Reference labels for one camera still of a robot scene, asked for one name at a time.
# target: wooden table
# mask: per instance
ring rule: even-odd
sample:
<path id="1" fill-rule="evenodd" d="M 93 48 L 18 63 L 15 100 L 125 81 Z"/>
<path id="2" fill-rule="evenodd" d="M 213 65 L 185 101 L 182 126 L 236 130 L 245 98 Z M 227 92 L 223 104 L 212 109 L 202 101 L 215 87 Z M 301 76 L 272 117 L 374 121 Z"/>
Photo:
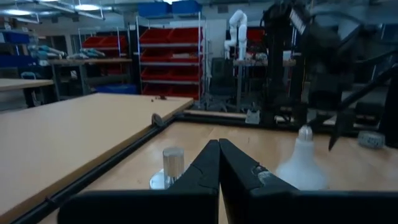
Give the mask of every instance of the wooden table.
<path id="1" fill-rule="evenodd" d="M 141 137 L 190 98 L 94 94 L 0 114 L 0 223 L 19 217 Z"/>
<path id="2" fill-rule="evenodd" d="M 169 146 L 185 150 L 191 163 L 210 139 L 227 138 L 274 172 L 293 152 L 297 134 L 210 124 L 174 123 L 151 139 L 86 190 L 148 189 L 149 179 L 162 168 L 162 151 Z M 328 152 L 329 137 L 316 135 L 316 161 L 328 174 L 332 190 L 398 190 L 398 152 L 359 147 L 355 139 L 340 138 Z M 220 224 L 227 224 L 222 196 Z M 57 211 L 41 224 L 56 223 Z"/>
<path id="3" fill-rule="evenodd" d="M 0 91 L 21 90 L 46 85 L 53 85 L 53 81 L 0 78 Z"/>

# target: red storage bin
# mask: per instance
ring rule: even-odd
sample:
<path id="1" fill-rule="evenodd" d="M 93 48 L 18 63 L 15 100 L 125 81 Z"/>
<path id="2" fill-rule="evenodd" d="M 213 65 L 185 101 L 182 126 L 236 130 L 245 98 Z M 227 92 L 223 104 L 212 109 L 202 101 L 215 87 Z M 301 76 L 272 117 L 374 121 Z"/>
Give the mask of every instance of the red storage bin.
<path id="1" fill-rule="evenodd" d="M 106 65 L 103 68 L 108 75 L 120 75 L 126 72 L 125 66 L 120 65 Z"/>
<path id="2" fill-rule="evenodd" d="M 199 63 L 198 48 L 175 49 L 171 53 L 171 62 Z"/>
<path id="3" fill-rule="evenodd" d="M 119 36 L 120 40 L 120 48 L 125 49 L 127 47 L 127 41 L 125 36 Z M 109 36 L 106 37 L 100 44 L 100 47 L 119 47 L 118 37 L 117 36 Z"/>
<path id="4" fill-rule="evenodd" d="M 198 28 L 175 28 L 167 37 L 170 43 L 197 43 Z M 202 28 L 200 28 L 200 41 L 203 40 Z"/>
<path id="5" fill-rule="evenodd" d="M 175 68 L 170 76 L 174 81 L 199 82 L 199 67 L 178 67 Z"/>
<path id="6" fill-rule="evenodd" d="M 261 42 L 264 35 L 263 29 L 248 29 L 246 37 L 252 42 Z"/>
<path id="7" fill-rule="evenodd" d="M 190 97 L 194 100 L 199 100 L 199 86 L 198 85 L 175 85 L 172 87 L 169 95 Z"/>
<path id="8" fill-rule="evenodd" d="M 102 41 L 104 41 L 107 37 L 89 37 L 83 43 L 83 48 L 95 48 L 100 47 Z"/>
<path id="9" fill-rule="evenodd" d="M 172 71 L 167 67 L 146 67 L 141 73 L 143 80 L 170 80 Z"/>
<path id="10" fill-rule="evenodd" d="M 172 29 L 147 29 L 139 38 L 142 44 L 164 44 Z"/>
<path id="11" fill-rule="evenodd" d="M 155 95 L 155 96 L 169 96 L 170 85 L 167 84 L 147 84 L 142 91 L 143 95 Z"/>
<path id="12" fill-rule="evenodd" d="M 168 62 L 172 52 L 167 49 L 146 49 L 141 55 L 141 62 Z"/>

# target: ceiling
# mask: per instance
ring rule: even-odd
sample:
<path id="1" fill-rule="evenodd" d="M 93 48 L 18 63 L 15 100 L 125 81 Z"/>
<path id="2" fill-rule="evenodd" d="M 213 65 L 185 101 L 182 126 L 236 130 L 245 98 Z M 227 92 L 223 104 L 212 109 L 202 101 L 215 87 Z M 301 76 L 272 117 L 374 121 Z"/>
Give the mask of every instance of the ceiling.
<path id="1" fill-rule="evenodd" d="M 63 11 L 60 9 L 54 9 L 48 6 L 42 6 L 32 2 L 33 0 L 0 0 L 0 10 L 1 9 L 20 9 L 25 11 L 31 11 L 38 13 L 40 18 L 54 17 L 54 16 L 76 16 L 74 13 L 73 5 L 77 4 L 101 4 L 104 11 L 113 11 L 115 13 L 127 13 L 137 11 L 137 3 L 140 2 L 154 2 L 163 0 L 59 0 L 54 2 L 46 2 L 48 4 L 53 4 L 73 11 Z M 266 2 L 275 0 L 197 0 L 203 5 L 212 4 L 236 4 L 236 3 L 250 3 L 250 2 Z M 319 4 L 367 4 L 369 1 L 373 4 L 378 4 L 379 2 L 391 2 L 394 0 L 302 0 L 308 4 L 319 5 Z M 88 11 L 87 13 L 93 15 L 99 15 L 99 11 Z"/>

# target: ceiling light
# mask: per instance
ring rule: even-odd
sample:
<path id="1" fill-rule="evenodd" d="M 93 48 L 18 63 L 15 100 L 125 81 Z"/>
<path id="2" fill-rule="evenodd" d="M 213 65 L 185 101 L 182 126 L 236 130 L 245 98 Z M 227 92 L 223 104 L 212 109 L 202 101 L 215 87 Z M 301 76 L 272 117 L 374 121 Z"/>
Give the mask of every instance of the ceiling light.
<path id="1" fill-rule="evenodd" d="M 6 9 L 2 11 L 5 14 L 13 15 L 13 16 L 26 16 L 33 14 L 33 12 L 19 10 L 19 9 Z"/>
<path id="2" fill-rule="evenodd" d="M 76 10 L 81 10 L 81 11 L 94 11 L 94 10 L 99 10 L 101 9 L 99 6 L 96 5 L 91 5 L 91 4 L 80 4 L 75 6 Z"/>
<path id="3" fill-rule="evenodd" d="M 176 1 L 179 1 L 179 0 L 163 0 L 163 2 L 167 2 L 169 4 L 172 4 L 173 2 L 176 2 Z"/>

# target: light bulb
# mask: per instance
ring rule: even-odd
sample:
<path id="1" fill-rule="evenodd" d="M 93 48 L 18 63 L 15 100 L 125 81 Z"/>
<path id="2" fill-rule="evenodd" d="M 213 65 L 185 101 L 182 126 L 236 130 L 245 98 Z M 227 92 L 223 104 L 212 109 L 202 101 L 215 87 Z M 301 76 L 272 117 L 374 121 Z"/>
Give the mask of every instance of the light bulb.
<path id="1" fill-rule="evenodd" d="M 299 190 L 326 189 L 326 174 L 315 163 L 314 149 L 311 127 L 303 126 L 298 132 L 292 157 L 277 168 L 277 176 Z"/>

